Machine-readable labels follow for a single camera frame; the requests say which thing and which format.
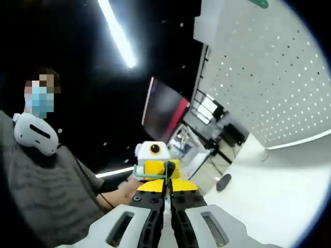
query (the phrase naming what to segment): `person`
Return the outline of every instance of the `person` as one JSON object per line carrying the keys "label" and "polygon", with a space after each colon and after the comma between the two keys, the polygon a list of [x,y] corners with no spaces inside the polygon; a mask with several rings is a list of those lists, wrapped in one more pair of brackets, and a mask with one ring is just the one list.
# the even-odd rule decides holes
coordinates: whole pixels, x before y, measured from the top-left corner
{"label": "person", "polygon": [[[60,93],[59,76],[51,69],[25,84],[25,112],[46,118]],[[45,247],[74,244],[88,234],[91,223],[120,204],[129,204],[141,185],[135,177],[113,192],[100,193],[104,181],[65,146],[46,157],[19,145],[11,117],[0,112],[2,163],[9,190],[26,224]]]}

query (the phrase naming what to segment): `yellow robot part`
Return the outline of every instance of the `yellow robot part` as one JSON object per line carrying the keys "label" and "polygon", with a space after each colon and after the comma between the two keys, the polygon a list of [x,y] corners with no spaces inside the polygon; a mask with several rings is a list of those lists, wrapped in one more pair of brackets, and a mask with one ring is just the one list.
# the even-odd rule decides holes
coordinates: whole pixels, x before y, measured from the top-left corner
{"label": "yellow robot part", "polygon": [[198,187],[190,181],[186,181],[182,179],[171,179],[171,182],[172,182],[173,192],[198,190]]}
{"label": "yellow robot part", "polygon": [[[175,164],[175,170],[170,178],[180,178],[180,161],[178,159],[171,159],[170,162]],[[163,175],[164,174],[164,161],[148,160],[144,164],[144,174],[149,175]],[[155,178],[146,177],[145,180],[155,180]]]}
{"label": "yellow robot part", "polygon": [[147,182],[147,183],[144,183],[143,185],[141,185],[137,190],[138,191],[149,191],[149,192],[155,191],[155,192],[161,193],[163,190],[163,182],[164,182],[164,179],[150,181],[150,182]]}

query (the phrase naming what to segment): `gray shirt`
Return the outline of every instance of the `gray shirt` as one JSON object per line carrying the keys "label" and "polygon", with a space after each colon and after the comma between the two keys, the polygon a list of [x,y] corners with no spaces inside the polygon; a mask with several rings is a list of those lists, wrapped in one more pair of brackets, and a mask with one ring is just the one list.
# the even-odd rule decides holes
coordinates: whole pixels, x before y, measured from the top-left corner
{"label": "gray shirt", "polygon": [[84,238],[90,224],[103,216],[96,201],[103,180],[84,164],[79,168],[64,146],[54,156],[45,157],[19,145],[13,137],[13,121],[2,111],[0,123],[9,188],[27,224],[45,247]]}

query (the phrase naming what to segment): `blue face mask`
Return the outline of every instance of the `blue face mask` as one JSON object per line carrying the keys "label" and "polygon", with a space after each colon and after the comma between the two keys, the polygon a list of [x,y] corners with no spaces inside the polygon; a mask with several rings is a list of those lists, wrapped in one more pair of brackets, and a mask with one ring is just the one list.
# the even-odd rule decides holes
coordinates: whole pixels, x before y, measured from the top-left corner
{"label": "blue face mask", "polygon": [[25,105],[36,117],[45,119],[47,112],[54,112],[54,94],[47,87],[34,86],[32,94],[25,93]]}

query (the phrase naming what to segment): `black ceiling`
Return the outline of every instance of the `black ceiling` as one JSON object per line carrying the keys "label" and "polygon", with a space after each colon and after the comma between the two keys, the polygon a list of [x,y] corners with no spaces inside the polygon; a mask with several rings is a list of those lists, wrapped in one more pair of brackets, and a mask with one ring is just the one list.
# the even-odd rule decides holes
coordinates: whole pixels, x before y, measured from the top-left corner
{"label": "black ceiling", "polygon": [[97,0],[9,1],[1,17],[1,108],[21,112],[26,75],[53,68],[62,94],[47,121],[63,129],[60,141],[95,172],[132,162],[136,144],[152,139],[141,127],[151,76],[191,98],[202,48],[193,40],[201,0],[110,3],[134,68],[121,57]]}

